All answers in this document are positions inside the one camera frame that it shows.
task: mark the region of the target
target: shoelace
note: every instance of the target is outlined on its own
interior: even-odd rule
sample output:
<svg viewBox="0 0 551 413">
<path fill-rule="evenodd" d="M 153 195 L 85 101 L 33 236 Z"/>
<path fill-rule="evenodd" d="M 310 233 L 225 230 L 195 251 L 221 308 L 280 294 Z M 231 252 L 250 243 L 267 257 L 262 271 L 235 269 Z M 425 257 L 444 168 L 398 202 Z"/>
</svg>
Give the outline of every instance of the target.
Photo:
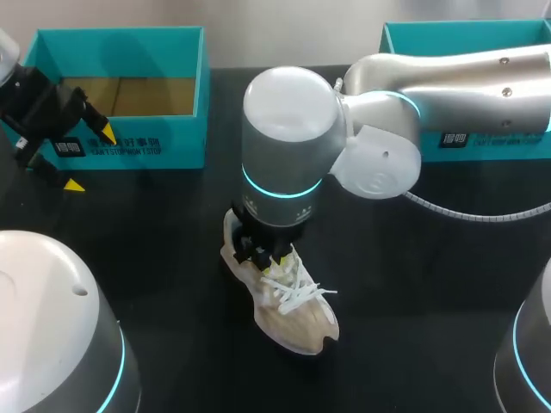
<svg viewBox="0 0 551 413">
<path fill-rule="evenodd" d="M 279 299 L 280 305 L 277 310 L 283 316 L 289 314 L 292 310 L 299 308 L 301 305 L 303 305 L 307 301 L 310 301 L 311 299 L 319 299 L 325 293 L 337 293 L 336 291 L 318 288 L 319 284 L 306 284 L 308 279 L 305 275 L 305 269 L 302 265 L 302 260 L 300 259 L 300 257 L 296 257 L 295 260 L 298 261 L 297 271 L 295 275 L 292 274 L 294 265 L 287 265 L 287 267 L 283 269 L 283 273 L 285 274 L 286 278 L 289 276 L 292 276 L 294 278 L 291 287 L 285 286 L 281 282 L 269 278 L 268 276 L 264 276 L 261 279 L 261 282 L 265 282 L 275 289 L 274 297 L 281 296 Z M 273 274 L 272 269 L 270 269 L 267 275 L 271 274 Z M 325 308 L 324 305 L 322 305 L 322 309 L 324 312 L 329 311 Z M 330 320 L 333 318 L 332 314 L 326 314 L 326 316 Z"/>
</svg>

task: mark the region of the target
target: glowing cyan ring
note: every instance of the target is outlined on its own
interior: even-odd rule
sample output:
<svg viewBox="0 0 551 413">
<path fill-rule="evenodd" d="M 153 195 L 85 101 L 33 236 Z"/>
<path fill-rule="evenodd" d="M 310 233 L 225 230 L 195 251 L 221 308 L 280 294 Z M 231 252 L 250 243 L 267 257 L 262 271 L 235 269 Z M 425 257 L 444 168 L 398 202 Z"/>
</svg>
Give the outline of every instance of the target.
<svg viewBox="0 0 551 413">
<path fill-rule="evenodd" d="M 245 172 L 245 167 L 243 165 L 241 165 L 241 169 L 243 170 L 243 175 L 245 176 L 246 180 L 249 182 L 249 184 L 254 188 L 256 189 L 258 192 L 260 192 L 261 194 L 264 194 L 264 195 L 267 195 L 267 196 L 271 196 L 273 198 L 281 198 L 283 200 L 290 200 L 292 198 L 300 198 L 301 196 L 304 196 L 304 195 L 308 195 L 310 194 L 315 188 L 318 187 L 318 185 L 321 183 L 321 179 L 318 181 L 318 183 L 316 183 L 313 187 L 307 189 L 306 191 L 303 191 L 303 192 L 300 192 L 298 194 L 278 194 L 277 192 L 270 192 L 270 191 L 267 191 L 266 189 L 262 189 L 260 188 L 258 185 L 256 185 L 256 183 L 254 183 L 252 181 L 252 179 L 250 179 L 250 177 L 247 175 L 247 173 Z"/>
<path fill-rule="evenodd" d="M 400 99 L 408 102 L 410 105 L 413 106 L 413 108 L 417 111 L 417 114 L 419 115 L 419 118 L 421 117 L 421 111 L 419 110 L 419 106 L 417 106 L 417 104 L 411 100 L 409 97 L 407 97 L 406 95 L 402 95 L 401 93 L 398 93 L 398 92 L 392 92 L 391 90 L 370 90 L 369 92 L 366 92 L 367 93 L 378 93 L 380 95 L 387 95 L 387 96 L 396 96 L 396 97 L 399 97 Z"/>
<path fill-rule="evenodd" d="M 107 409 L 107 406 L 109 405 L 109 402 L 111 402 L 111 399 L 115 395 L 117 391 L 117 387 L 119 387 L 119 383 L 121 382 L 122 377 L 122 371 L 124 370 L 124 360 L 127 358 L 127 350 L 124 344 L 124 336 L 122 335 L 121 327 L 119 327 L 119 331 L 121 332 L 121 341 L 122 341 L 122 356 L 121 356 L 121 366 L 119 367 L 119 374 L 117 374 L 117 379 L 115 380 L 115 383 L 113 384 L 113 388 L 109 392 L 107 398 L 102 404 L 102 407 L 97 411 L 97 413 L 103 413 L 105 409 Z"/>
<path fill-rule="evenodd" d="M 523 374 L 524 379 L 526 380 L 526 383 L 528 383 L 528 387 L 534 392 L 534 394 L 537 396 L 537 398 L 540 399 L 540 401 L 543 403 L 545 407 L 548 408 L 548 410 L 551 411 L 551 404 L 541 395 L 541 393 L 536 389 L 534 386 L 534 383 L 532 383 L 532 380 L 530 380 L 530 377 L 528 377 L 528 374 L 526 373 L 526 370 L 524 370 L 523 363 L 520 361 L 520 356 L 518 355 L 518 347 L 517 347 L 517 321 L 518 316 L 520 315 L 520 311 L 523 309 L 524 303 L 520 306 L 520 309 L 518 310 L 517 316 L 515 317 L 515 323 L 513 324 L 513 348 L 515 350 L 515 357 L 517 357 L 517 364 L 518 368 L 520 368 L 520 372 Z"/>
</svg>

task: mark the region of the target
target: shoe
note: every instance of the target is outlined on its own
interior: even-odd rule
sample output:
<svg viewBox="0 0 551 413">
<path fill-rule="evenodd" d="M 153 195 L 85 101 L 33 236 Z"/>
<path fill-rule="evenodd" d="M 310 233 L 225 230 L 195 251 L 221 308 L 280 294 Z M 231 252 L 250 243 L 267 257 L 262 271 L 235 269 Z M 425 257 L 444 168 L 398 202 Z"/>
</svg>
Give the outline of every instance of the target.
<svg viewBox="0 0 551 413">
<path fill-rule="evenodd" d="M 266 336 L 284 348 L 303 355 L 316 355 L 324 348 L 324 339 L 338 340 L 339 328 L 333 310 L 323 297 L 336 293 L 318 288 L 292 251 L 278 265 L 270 256 L 261 271 L 251 259 L 239 264 L 241 222 L 228 211 L 224 217 L 224 246 L 220 251 L 228 268 L 243 282 L 254 302 L 254 318 Z"/>
</svg>

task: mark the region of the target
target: black table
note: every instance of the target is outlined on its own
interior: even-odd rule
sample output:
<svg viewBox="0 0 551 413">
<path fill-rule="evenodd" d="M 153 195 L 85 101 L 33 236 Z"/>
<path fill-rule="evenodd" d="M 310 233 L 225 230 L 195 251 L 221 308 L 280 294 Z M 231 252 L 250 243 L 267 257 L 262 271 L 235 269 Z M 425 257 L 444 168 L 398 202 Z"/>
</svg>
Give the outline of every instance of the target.
<svg viewBox="0 0 551 413">
<path fill-rule="evenodd" d="M 316 70 L 333 82 L 345 68 Z M 80 195 L 4 166 L 0 226 L 56 237 L 88 263 L 137 355 L 144 413 L 499 413 L 493 357 L 551 256 L 551 214 L 470 223 L 403 197 L 359 199 L 327 178 L 296 247 L 339 291 L 328 299 L 341 340 L 315 360 L 292 356 L 256 327 L 219 261 L 239 197 L 242 96 L 258 72 L 213 72 L 204 170 L 82 172 Z M 510 213 L 551 200 L 548 176 L 549 161 L 432 163 L 414 192 Z"/>
</svg>

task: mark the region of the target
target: cable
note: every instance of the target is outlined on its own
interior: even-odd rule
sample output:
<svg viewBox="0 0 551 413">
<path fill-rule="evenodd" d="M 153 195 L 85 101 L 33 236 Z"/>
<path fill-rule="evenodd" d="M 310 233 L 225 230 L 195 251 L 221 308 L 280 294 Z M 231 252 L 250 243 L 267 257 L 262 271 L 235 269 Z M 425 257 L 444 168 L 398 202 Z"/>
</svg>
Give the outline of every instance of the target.
<svg viewBox="0 0 551 413">
<path fill-rule="evenodd" d="M 408 200 L 412 200 L 416 204 L 419 204 L 421 207 L 425 207 L 434 211 L 435 213 L 440 213 L 447 217 L 462 219 L 464 221 L 476 221 L 476 222 L 513 222 L 519 221 L 521 219 L 527 219 L 535 217 L 536 215 L 541 215 L 547 211 L 551 211 L 551 202 L 548 202 L 545 205 L 539 206 L 537 208 L 529 209 L 528 211 L 521 211 L 520 213 L 508 213 L 506 215 L 474 215 L 472 213 L 458 213 L 457 211 L 452 211 L 448 208 L 442 208 L 441 206 L 435 205 L 423 198 L 412 194 L 411 192 L 406 192 L 404 196 Z"/>
</svg>

